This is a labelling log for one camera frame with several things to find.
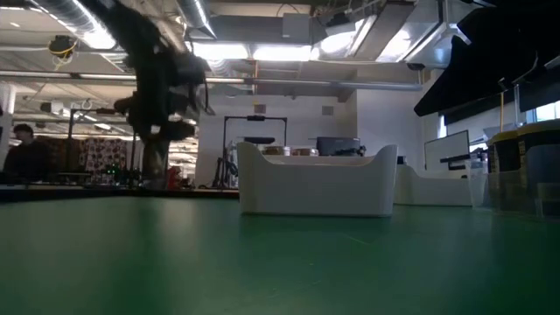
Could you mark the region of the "black metal gantry frame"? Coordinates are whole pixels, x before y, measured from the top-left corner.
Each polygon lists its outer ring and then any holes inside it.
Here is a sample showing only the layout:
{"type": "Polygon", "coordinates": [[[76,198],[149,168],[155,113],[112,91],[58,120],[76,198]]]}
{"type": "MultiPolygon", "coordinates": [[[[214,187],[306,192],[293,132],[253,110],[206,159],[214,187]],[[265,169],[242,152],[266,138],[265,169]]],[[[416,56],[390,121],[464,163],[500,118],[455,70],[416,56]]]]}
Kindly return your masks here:
{"type": "Polygon", "coordinates": [[[225,115],[224,116],[224,121],[223,121],[223,134],[222,134],[222,164],[221,164],[221,170],[222,170],[222,174],[220,177],[220,182],[218,187],[220,189],[225,189],[227,186],[225,184],[225,178],[226,178],[226,166],[227,166],[227,161],[226,161],[226,157],[227,157],[227,147],[226,147],[226,137],[227,137],[227,124],[228,124],[228,120],[234,120],[234,119],[240,119],[240,120],[246,120],[249,122],[263,122],[266,120],[279,120],[279,121],[283,121],[284,123],[284,129],[283,129],[283,144],[286,145],[287,144],[287,127],[288,127],[288,118],[287,117],[268,117],[265,115],[225,115]]]}

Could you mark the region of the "red object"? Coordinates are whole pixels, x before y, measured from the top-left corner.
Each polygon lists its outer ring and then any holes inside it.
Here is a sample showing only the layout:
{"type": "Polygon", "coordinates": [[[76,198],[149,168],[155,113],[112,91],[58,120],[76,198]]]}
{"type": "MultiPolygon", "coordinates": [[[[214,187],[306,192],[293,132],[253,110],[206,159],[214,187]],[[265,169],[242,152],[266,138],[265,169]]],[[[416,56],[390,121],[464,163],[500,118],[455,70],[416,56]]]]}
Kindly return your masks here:
{"type": "Polygon", "coordinates": [[[181,168],[172,166],[167,171],[167,190],[177,190],[181,186],[181,168]]]}

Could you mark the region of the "grey ceiling box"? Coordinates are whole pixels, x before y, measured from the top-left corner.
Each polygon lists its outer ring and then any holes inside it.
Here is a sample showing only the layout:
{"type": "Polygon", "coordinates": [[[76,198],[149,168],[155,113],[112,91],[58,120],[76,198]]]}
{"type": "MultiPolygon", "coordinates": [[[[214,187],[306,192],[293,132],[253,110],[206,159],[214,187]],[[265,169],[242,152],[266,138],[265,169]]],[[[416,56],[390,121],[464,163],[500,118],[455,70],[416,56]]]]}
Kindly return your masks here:
{"type": "Polygon", "coordinates": [[[310,37],[310,18],[299,13],[282,15],[282,37],[296,42],[307,42],[310,37]]]}

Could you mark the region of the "narrow silver spiral duct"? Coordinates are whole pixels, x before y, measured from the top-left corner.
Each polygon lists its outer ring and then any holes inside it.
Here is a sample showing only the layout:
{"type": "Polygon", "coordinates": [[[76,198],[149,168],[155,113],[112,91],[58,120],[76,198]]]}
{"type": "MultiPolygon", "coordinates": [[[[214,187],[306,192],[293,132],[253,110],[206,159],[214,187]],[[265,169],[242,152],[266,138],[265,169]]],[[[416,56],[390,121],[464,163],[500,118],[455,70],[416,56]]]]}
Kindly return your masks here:
{"type": "Polygon", "coordinates": [[[210,15],[205,0],[175,0],[178,11],[191,29],[198,30],[211,39],[216,35],[210,25],[210,15]]]}

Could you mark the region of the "patterned backdrop cloth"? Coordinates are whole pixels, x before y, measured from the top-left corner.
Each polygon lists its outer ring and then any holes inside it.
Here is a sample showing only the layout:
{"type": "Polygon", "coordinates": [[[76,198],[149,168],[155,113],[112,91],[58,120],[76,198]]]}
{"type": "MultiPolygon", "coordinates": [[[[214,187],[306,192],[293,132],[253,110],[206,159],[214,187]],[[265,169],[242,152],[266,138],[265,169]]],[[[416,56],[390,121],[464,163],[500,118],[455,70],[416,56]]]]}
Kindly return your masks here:
{"type": "Polygon", "coordinates": [[[57,181],[78,186],[119,186],[128,167],[128,145],[121,139],[46,138],[57,181]]]}

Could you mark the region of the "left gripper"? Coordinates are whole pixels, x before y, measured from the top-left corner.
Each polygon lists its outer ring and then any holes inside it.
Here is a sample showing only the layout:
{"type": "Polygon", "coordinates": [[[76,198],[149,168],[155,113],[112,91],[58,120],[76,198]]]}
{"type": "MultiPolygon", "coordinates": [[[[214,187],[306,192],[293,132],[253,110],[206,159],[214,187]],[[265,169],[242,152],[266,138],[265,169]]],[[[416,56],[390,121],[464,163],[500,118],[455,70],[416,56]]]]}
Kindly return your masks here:
{"type": "Polygon", "coordinates": [[[115,111],[128,117],[129,125],[143,141],[150,137],[151,126],[167,123],[169,141],[193,137],[194,125],[169,122],[169,116],[199,110],[198,89],[207,84],[207,63],[192,52],[173,49],[129,56],[127,61],[135,71],[136,90],[115,101],[115,111]]]}

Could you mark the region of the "green table mat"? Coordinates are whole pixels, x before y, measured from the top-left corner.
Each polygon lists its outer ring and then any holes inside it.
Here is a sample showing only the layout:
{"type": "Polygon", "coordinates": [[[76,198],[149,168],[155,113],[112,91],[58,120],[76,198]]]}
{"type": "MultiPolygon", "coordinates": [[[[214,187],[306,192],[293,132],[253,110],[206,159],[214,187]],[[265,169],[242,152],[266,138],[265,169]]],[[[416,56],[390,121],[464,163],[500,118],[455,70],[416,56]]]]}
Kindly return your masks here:
{"type": "Polygon", "coordinates": [[[0,205],[0,315],[560,315],[560,222],[399,206],[243,215],[234,200],[0,205]]]}

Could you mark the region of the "grey ceiling pipe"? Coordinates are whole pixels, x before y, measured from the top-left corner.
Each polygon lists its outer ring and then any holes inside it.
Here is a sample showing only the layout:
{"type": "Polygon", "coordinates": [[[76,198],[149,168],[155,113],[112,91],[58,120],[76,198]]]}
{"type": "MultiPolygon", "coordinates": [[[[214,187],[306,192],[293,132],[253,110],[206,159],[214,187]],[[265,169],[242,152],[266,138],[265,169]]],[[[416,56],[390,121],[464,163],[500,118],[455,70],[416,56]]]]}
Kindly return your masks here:
{"type": "MultiPolygon", "coordinates": [[[[25,79],[29,81],[114,81],[133,82],[135,75],[131,74],[101,74],[101,73],[65,73],[65,72],[36,72],[0,70],[0,78],[10,80],[25,79]]],[[[271,78],[237,78],[237,77],[206,77],[210,84],[226,85],[289,85],[289,86],[312,86],[332,88],[353,88],[367,90],[394,90],[394,91],[419,91],[420,84],[389,83],[389,82],[359,82],[347,80],[299,80],[299,79],[271,79],[271,78]]]]}

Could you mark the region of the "white-screen computer monitor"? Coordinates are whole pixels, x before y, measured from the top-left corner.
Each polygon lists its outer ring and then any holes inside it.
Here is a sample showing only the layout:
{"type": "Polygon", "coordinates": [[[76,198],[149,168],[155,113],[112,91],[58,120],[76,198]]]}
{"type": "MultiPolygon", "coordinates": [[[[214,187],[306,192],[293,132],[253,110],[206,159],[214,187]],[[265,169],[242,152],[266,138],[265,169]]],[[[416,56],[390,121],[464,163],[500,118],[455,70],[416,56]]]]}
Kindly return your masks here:
{"type": "Polygon", "coordinates": [[[469,132],[463,130],[449,136],[430,140],[424,144],[425,170],[441,172],[448,170],[445,158],[464,156],[470,153],[469,132]]]}

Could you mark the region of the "black table frame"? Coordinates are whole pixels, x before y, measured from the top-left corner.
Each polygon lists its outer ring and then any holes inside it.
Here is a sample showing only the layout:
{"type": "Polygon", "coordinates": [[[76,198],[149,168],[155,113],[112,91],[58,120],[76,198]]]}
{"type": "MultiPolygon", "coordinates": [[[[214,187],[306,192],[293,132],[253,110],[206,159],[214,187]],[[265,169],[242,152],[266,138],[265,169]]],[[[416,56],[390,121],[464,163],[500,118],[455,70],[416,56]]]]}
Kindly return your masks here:
{"type": "Polygon", "coordinates": [[[238,200],[237,191],[212,190],[144,190],[144,189],[108,189],[84,188],[78,186],[0,186],[0,203],[76,200],[109,197],[138,198],[174,198],[174,199],[218,199],[238,200]]]}

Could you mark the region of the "white plastic bin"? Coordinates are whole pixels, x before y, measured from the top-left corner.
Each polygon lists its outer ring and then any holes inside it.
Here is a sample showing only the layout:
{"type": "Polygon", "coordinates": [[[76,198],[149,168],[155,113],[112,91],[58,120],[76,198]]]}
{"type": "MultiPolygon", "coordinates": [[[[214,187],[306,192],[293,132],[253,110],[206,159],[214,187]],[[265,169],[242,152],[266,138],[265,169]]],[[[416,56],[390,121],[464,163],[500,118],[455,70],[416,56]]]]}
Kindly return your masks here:
{"type": "Polygon", "coordinates": [[[388,217],[393,213],[397,146],[372,157],[265,156],[239,143],[245,214],[388,217]]]}

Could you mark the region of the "person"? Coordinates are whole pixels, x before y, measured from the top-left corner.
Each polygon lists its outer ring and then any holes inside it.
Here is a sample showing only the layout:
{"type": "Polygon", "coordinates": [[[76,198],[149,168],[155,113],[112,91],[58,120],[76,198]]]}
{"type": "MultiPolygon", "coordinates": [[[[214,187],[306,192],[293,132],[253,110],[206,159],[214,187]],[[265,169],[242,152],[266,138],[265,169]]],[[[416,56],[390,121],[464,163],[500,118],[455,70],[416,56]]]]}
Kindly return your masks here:
{"type": "Polygon", "coordinates": [[[8,151],[3,172],[26,182],[45,181],[52,170],[49,147],[34,137],[34,131],[28,124],[16,125],[13,132],[20,144],[8,151]]]}

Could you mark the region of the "ceiling light panel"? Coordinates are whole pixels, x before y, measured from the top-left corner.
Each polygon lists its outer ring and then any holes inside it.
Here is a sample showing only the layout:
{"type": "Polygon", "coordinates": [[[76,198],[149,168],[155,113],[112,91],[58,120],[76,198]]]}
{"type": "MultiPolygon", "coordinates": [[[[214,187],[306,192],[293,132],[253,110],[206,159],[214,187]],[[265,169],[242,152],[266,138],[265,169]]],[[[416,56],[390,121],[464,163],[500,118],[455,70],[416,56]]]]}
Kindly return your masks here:
{"type": "Polygon", "coordinates": [[[311,54],[310,45],[258,45],[252,52],[260,61],[309,61],[311,54]]]}
{"type": "Polygon", "coordinates": [[[250,57],[249,49],[237,43],[193,42],[191,51],[204,60],[246,60],[250,57]]]}

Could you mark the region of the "clear plastic bin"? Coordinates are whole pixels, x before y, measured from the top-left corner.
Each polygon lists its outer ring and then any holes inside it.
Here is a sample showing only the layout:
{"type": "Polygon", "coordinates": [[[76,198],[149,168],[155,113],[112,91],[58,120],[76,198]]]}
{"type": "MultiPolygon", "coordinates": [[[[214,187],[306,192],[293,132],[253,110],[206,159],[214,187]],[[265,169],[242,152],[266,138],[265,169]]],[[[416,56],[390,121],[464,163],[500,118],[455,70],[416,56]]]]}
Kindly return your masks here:
{"type": "Polygon", "coordinates": [[[560,221],[560,144],[529,149],[517,171],[472,170],[468,182],[475,209],[560,221]]]}

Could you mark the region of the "black computer monitor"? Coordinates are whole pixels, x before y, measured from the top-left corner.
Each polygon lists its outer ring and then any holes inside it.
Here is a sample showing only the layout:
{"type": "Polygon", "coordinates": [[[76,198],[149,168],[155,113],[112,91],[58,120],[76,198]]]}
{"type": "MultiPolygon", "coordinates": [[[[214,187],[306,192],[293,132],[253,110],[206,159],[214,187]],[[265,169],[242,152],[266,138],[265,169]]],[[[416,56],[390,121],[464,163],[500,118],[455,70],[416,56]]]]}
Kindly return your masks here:
{"type": "Polygon", "coordinates": [[[316,139],[316,148],[320,156],[364,157],[367,151],[356,137],[320,136],[316,139]]]}

